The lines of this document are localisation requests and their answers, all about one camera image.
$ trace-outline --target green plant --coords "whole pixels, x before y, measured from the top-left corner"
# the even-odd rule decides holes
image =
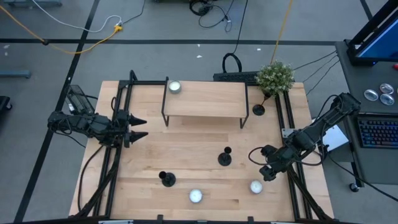
[[[275,61],[261,68],[257,73],[256,81],[263,92],[275,96],[291,89],[294,82],[293,74],[294,71],[290,65]]]

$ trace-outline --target white cable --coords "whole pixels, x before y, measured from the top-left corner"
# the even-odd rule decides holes
[[[85,31],[87,31],[87,32],[92,32],[92,33],[101,32],[101,31],[104,29],[104,27],[105,27],[106,23],[108,22],[108,20],[109,20],[110,18],[112,18],[112,17],[118,17],[118,18],[119,18],[119,22],[117,23],[117,25],[120,25],[120,26],[121,26],[121,25],[123,24],[123,22],[122,22],[122,17],[117,16],[117,15],[113,15],[113,16],[109,16],[108,18],[106,18],[106,20],[105,20],[105,22],[104,22],[104,25],[101,27],[101,29],[96,30],[96,31],[92,31],[92,30],[88,30],[88,29],[86,29],[86,28],[84,28],[84,27],[73,26],[73,25],[70,25],[70,24],[61,22],[61,21],[59,21],[58,19],[56,19],[56,18],[54,18],[53,16],[51,16],[46,10],[44,10],[39,4],[37,4],[37,2],[36,2],[35,0],[32,0],[32,2],[33,2],[34,4],[36,4],[36,6],[39,7],[39,9],[41,9],[44,13],[46,13],[48,16],[50,16],[53,20],[55,20],[55,21],[61,23],[62,25],[65,25],[65,26],[68,26],[68,27],[73,27],[73,28],[76,28],[76,29],[85,30]]]

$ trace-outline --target wooden tabletop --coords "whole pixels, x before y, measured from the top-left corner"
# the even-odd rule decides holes
[[[118,82],[103,82],[96,112],[111,117],[110,105],[117,86]],[[160,113],[163,92],[162,85],[136,85],[132,88],[130,112],[147,120],[147,124],[132,129],[147,131],[149,135],[122,151],[111,218],[154,220],[157,215],[164,215],[165,220],[243,221],[248,216],[256,221],[294,220],[287,175],[280,173],[272,182],[264,182],[259,173],[261,166],[248,160],[249,151],[255,147],[266,144],[282,146],[274,99],[264,103],[264,116],[256,116],[251,108],[261,103],[264,97],[256,87],[248,87],[251,114],[243,129],[234,118],[192,116],[175,117],[167,128]],[[310,124],[302,83],[294,84],[290,101],[296,127]],[[287,126],[283,97],[282,107]],[[226,146],[232,148],[232,163],[223,167],[218,164],[217,157]],[[98,147],[97,140],[89,139],[82,166]],[[104,150],[94,157],[85,172],[83,205],[98,186],[103,156]],[[259,151],[252,158],[265,162]],[[305,161],[318,162],[319,156],[311,154]],[[173,187],[162,185],[158,177],[162,170],[175,174],[177,182]],[[309,192],[324,211],[333,216],[322,166],[304,166],[304,172]],[[255,179],[260,180],[264,187],[258,195],[249,189],[249,184]],[[77,187],[70,214],[77,212]],[[189,201],[188,194],[192,189],[203,192],[203,199],[198,204]],[[298,189],[297,195],[300,213],[304,217]],[[102,214],[107,196],[108,191],[105,190]]]
[[[166,91],[164,114],[169,116],[246,117],[244,83],[180,81],[181,92]]]

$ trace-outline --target gray carpet floor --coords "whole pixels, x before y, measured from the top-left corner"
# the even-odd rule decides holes
[[[226,9],[230,2],[220,0],[217,5]],[[386,0],[366,2],[374,14]],[[61,21],[84,26],[93,3],[94,0],[68,0],[63,1],[62,7],[47,10]],[[134,16],[140,12],[142,3],[141,0],[100,0],[91,28],[99,29],[104,20],[113,14],[124,19]],[[244,0],[235,0],[229,12],[232,29],[226,33],[224,23],[212,29],[199,27],[198,17],[188,10],[187,0],[162,0],[160,3],[147,0],[142,16],[125,24],[124,30],[113,39],[236,40],[244,3]],[[241,40],[276,40],[288,4],[289,0],[249,1]],[[44,38],[81,37],[81,30],[57,24],[37,8],[4,6]],[[222,16],[220,14],[215,9],[202,22],[212,24]],[[341,41],[352,38],[367,20],[360,0],[296,0],[282,40]],[[2,12],[0,23],[0,39],[31,38]],[[90,33],[87,39],[102,39],[110,35],[115,23],[117,19],[112,19],[104,31]],[[71,51],[77,47],[77,44],[57,45]],[[80,85],[86,94],[97,95],[102,81],[127,79],[130,69],[136,72],[140,80],[163,80],[165,76],[174,80],[212,80],[214,73],[222,72],[224,54],[233,49],[233,44],[104,44],[80,57],[72,83]],[[236,55],[241,59],[244,71],[254,71],[269,63],[273,49],[273,45],[267,44],[242,44],[238,46]],[[330,45],[282,44],[276,57],[296,67],[334,50],[334,46]],[[0,223],[14,220],[47,131],[48,115],[57,104],[72,60],[72,55],[42,44],[0,44],[2,70],[32,72],[30,79],[0,79],[0,95],[10,96],[14,105],[6,119],[3,119],[0,129]],[[326,61],[298,70],[295,79],[298,82],[306,79],[323,62]],[[229,72],[237,70],[232,60],[227,61],[226,67]],[[305,82],[307,91],[319,81],[328,67],[323,67]],[[312,116],[316,116],[329,95],[347,91],[343,71],[337,64],[308,95]],[[83,136],[74,136],[86,143]],[[24,221],[67,217],[82,157],[83,148],[71,139],[63,136],[52,138]],[[330,161],[326,161],[323,167],[336,218],[346,222],[398,223],[398,204],[370,187],[354,194],[348,188],[353,181],[349,174]],[[397,186],[378,187],[398,196]]]

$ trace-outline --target computer keyboard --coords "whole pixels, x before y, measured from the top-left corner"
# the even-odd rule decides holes
[[[358,117],[363,147],[398,149],[398,118]]]
[[[246,82],[248,85],[255,85],[257,72],[236,72],[218,73],[213,75],[216,82]]]

